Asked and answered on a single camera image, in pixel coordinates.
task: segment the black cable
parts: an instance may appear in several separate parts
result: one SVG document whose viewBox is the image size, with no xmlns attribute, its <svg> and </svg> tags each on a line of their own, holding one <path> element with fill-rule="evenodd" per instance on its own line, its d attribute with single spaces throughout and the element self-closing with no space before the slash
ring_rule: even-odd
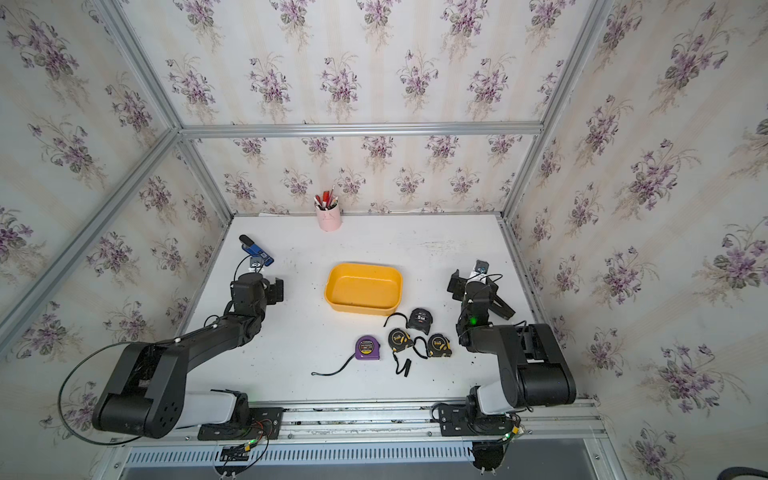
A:
<svg viewBox="0 0 768 480">
<path fill-rule="evenodd" d="M 203 326 L 206 326 L 206 323 L 208 323 L 208 320 L 210 320 L 210 319 L 212 319 L 214 317 L 221 318 L 218 315 L 209 315 L 208 318 L 206 318 L 205 321 L 203 322 Z"/>
<path fill-rule="evenodd" d="M 98 350 L 96 350 L 95 352 L 93 352 L 91 355 L 89 355 L 89 356 L 85 357 L 85 358 L 84 358 L 82 361 L 80 361 L 80 363 L 78 363 L 76 366 L 74 366 L 74 368 L 72 369 L 72 371 L 71 371 L 71 372 L 69 372 L 69 375 L 67 375 L 67 378 L 65 378 L 65 379 L 64 379 L 64 382 L 61 384 L 61 388 L 58 390 L 58 398 L 56 399 L 56 406 L 57 406 L 57 408 L 58 408 L 58 416 L 59 416 L 59 418 L 61 419 L 61 424 L 62 424 L 62 425 L 63 425 L 63 426 L 64 426 L 64 427 L 65 427 L 65 428 L 66 428 L 66 429 L 67 429 L 67 430 L 68 430 L 68 431 L 69 431 L 69 432 L 70 432 L 70 433 L 73 435 L 73 436 L 75 436 L 75 437 L 79 438 L 79 439 L 80 439 L 80 440 L 82 440 L 83 442 L 87 442 L 87 443 L 90 443 L 90 444 L 92 444 L 92 445 L 106 445 L 106 446 L 110 446 L 110 445 L 125 445 L 126 443 L 130 443 L 130 442 L 133 442 L 134 440 L 138 440 L 138 439 L 140 439 L 140 438 L 141 438 L 140 436 L 138 436 L 138 437 L 133 437 L 132 439 L 123 440 L 122 442 L 96 442 L 96 441 L 94 441 L 94 440 L 91 440 L 91 439 L 87 439 L 87 438 L 85 438 L 83 435 L 80 435 L 79 433 L 77 433 L 77 432 L 76 432 L 74 429 L 72 429 L 72 427 L 70 427 L 70 426 L 69 426 L 69 424 L 67 423 L 67 420 L 64 418 L 64 412 L 63 412 L 63 411 L 62 411 L 62 409 L 61 409 L 61 395 L 62 395 L 62 393 L 64 392 L 64 387 L 67 385 L 67 382 L 68 382 L 68 381 L 69 381 L 69 379 L 72 377 L 72 375 L 74 375 L 74 372 L 75 372 L 77 369 L 79 369 L 79 368 L 80 368 L 80 366 L 81 366 L 83 363 L 87 362 L 87 361 L 88 361 L 88 360 L 89 360 L 89 359 L 90 359 L 92 356 L 96 355 L 97 353 L 103 352 L 103 351 L 105 351 L 106 349 L 108 349 L 108 348 L 110 348 L 110 347 L 113 347 L 113 346 L 118 346 L 118 345 L 128 345 L 128 344 L 131 344 L 131 343 L 139 343 L 139 342 L 117 342 L 117 343 L 112 343 L 111 345 L 107 345 L 107 346 L 103 346 L 103 347 L 101 347 L 100 349 L 98 349 Z"/>
<path fill-rule="evenodd" d="M 429 357 L 427 355 L 422 355 L 416 349 L 416 340 L 421 340 L 422 342 L 424 342 L 424 352 L 425 353 L 429 353 L 429 348 L 427 347 L 427 340 L 423 336 L 417 336 L 416 338 L 414 338 L 413 339 L 413 351 L 416 352 L 416 355 L 422 357 L 424 360 L 429 359 Z"/>
<path fill-rule="evenodd" d="M 243 264 L 243 262 L 244 262 L 245 260 L 249 259 L 250 257 L 251 257 L 251 255 L 248 255 L 247 257 L 244 257 L 244 258 L 243 258 L 243 259 L 240 261 L 240 263 L 238 263 L 238 264 L 237 264 L 237 266 L 235 267 L 235 274 L 232 276 L 232 281 L 233 281 L 233 282 L 234 282 L 235 280 L 237 280 L 237 271 L 240 269 L 240 265 L 242 265 L 242 264 Z"/>
<path fill-rule="evenodd" d="M 355 354 L 354 354 L 354 353 L 353 353 L 352 355 L 350 355 L 350 356 L 349 356 L 349 358 L 346 360 L 346 362 L 344 362 L 344 365 L 342 365 L 342 366 L 341 366 L 341 368 L 340 368 L 340 369 L 338 369 L 338 370 L 336 370 L 334 373 L 318 373 L 318 372 L 312 372 L 312 374 L 313 374 L 313 375 L 319 375 L 319 376 L 331 376 L 331 375 L 335 375 L 335 374 L 337 374 L 338 372 L 341 372 L 342 370 L 344 370 L 344 369 L 346 368 L 346 366 L 347 366 L 347 365 L 349 365 L 349 362 L 352 362 L 352 359 L 353 359 L 353 358 L 355 358 Z"/>
<path fill-rule="evenodd" d="M 384 326 L 386 326 L 386 323 L 389 321 L 389 319 L 391 319 L 395 315 L 400 315 L 402 318 L 406 319 L 406 324 L 408 323 L 408 317 L 407 316 L 403 315 L 400 312 L 394 312 L 392 315 L 386 317 L 386 320 L 384 320 Z"/>
</svg>

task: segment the yellow plastic bin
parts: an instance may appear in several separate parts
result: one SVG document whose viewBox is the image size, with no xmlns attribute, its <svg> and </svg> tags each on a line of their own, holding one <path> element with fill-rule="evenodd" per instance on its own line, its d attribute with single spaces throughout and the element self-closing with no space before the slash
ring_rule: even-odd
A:
<svg viewBox="0 0 768 480">
<path fill-rule="evenodd" d="M 340 263 L 326 284 L 326 302 L 334 310 L 392 315 L 402 298 L 402 275 L 390 266 Z"/>
</svg>

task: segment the floral wallpaper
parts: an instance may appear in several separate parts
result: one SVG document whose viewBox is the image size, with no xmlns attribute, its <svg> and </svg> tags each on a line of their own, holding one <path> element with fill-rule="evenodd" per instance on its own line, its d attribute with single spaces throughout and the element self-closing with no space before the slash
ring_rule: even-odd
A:
<svg viewBox="0 0 768 480">
<path fill-rule="evenodd" d="M 510 218 L 628 478 L 768 470 L 766 22 L 615 2 Z"/>
<path fill-rule="evenodd" d="M 500 211 L 531 142 L 530 135 L 237 138 L 197 148 L 239 214 L 311 213 L 314 196 L 331 188 L 346 212 L 388 214 Z"/>
<path fill-rule="evenodd" d="M 5 316 L 164 126 L 90 1 L 0 0 L 0 26 Z M 221 231 L 183 159 L 169 155 L 0 359 L 0 477 L 92 476 L 102 449 L 68 437 L 55 411 L 61 381 L 108 343 L 172 335 Z M 63 397 L 68 422 L 102 441 L 91 413 L 117 355 L 85 364 Z"/>
<path fill-rule="evenodd" d="M 66 3 L 0 2 L 0 315 L 162 132 L 88 2 Z"/>
<path fill-rule="evenodd" d="M 122 4 L 187 124 L 540 119 L 589 6 L 588 0 Z M 636 5 L 617 12 L 615 21 L 634 26 L 641 17 Z M 707 48 L 719 51 L 720 43 Z"/>
<path fill-rule="evenodd" d="M 13 214 L 5 211 L 5 216 Z M 25 238 L 21 227 L 13 231 Z M 90 478 L 89 469 L 101 450 L 70 438 L 61 424 L 55 407 L 61 381 L 99 347 L 173 336 L 202 285 L 222 234 L 213 205 L 184 159 L 177 152 L 169 154 L 39 319 L 0 360 L 0 382 L 6 391 L 0 417 L 16 432 L 28 432 L 8 443 L 7 459 L 0 466 L 3 475 Z M 70 425 L 102 442 L 110 436 L 93 430 L 91 414 L 119 357 L 120 349 L 114 350 L 85 363 L 63 398 Z M 40 449 L 51 462 L 31 466 L 29 452 Z"/>
</svg>

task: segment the pencil cup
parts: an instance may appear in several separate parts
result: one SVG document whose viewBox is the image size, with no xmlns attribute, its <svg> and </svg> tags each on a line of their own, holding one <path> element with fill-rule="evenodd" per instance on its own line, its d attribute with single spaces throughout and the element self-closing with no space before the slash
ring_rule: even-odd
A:
<svg viewBox="0 0 768 480">
<path fill-rule="evenodd" d="M 336 205 L 330 210 L 315 210 L 317 223 L 326 232 L 333 232 L 341 227 L 341 208 Z"/>
</svg>

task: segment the white tabletop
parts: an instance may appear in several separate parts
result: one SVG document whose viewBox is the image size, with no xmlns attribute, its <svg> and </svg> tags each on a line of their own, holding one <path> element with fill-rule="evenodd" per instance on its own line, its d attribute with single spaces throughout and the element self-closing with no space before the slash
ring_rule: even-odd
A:
<svg viewBox="0 0 768 480">
<path fill-rule="evenodd" d="M 504 275 L 498 295 L 517 313 L 513 322 L 532 322 L 531 310 L 510 260 L 494 215 L 345 216 L 335 232 L 323 232 L 315 217 L 235 217 L 187 331 L 205 318 L 221 314 L 230 299 L 229 285 L 243 258 L 238 236 L 246 234 L 275 262 L 264 276 L 285 282 L 285 301 L 266 308 L 261 333 L 247 345 L 222 353 L 192 370 L 187 391 L 232 389 L 251 402 L 319 400 L 445 399 L 462 397 L 475 385 L 498 380 L 494 355 L 470 353 L 458 344 L 455 324 L 461 303 L 445 289 L 460 269 L 466 278 L 477 259 L 490 263 L 490 273 Z M 403 277 L 399 312 L 416 307 L 433 315 L 430 334 L 442 333 L 451 343 L 450 358 L 420 359 L 412 349 L 399 353 L 401 365 L 413 362 L 408 378 L 395 375 L 387 333 L 405 327 L 393 317 L 340 313 L 323 298 L 330 270 L 338 263 L 393 266 Z M 243 263 L 239 274 L 247 272 Z M 492 322 L 507 322 L 491 313 Z M 408 330 L 411 337 L 420 335 Z M 373 335 L 381 359 L 356 360 L 334 372 L 354 352 L 356 340 Z M 419 351 L 424 346 L 418 344 Z"/>
</svg>

